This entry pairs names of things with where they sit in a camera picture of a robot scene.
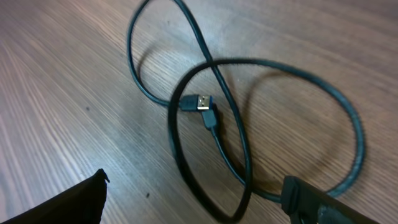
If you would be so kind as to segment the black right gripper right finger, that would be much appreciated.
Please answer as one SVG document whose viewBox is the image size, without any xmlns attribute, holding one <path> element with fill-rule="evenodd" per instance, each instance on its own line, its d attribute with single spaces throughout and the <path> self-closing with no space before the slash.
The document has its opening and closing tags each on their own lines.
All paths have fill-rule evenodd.
<svg viewBox="0 0 398 224">
<path fill-rule="evenodd" d="M 284 178 L 280 202 L 291 224 L 377 224 L 294 176 Z"/>
</svg>

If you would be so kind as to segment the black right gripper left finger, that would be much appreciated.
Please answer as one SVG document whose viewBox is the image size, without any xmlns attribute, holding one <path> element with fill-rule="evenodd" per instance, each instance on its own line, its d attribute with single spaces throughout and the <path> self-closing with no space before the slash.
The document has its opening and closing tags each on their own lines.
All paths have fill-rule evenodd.
<svg viewBox="0 0 398 224">
<path fill-rule="evenodd" d="M 40 205 L 2 224 L 100 224 L 107 196 L 103 169 Z"/>
</svg>

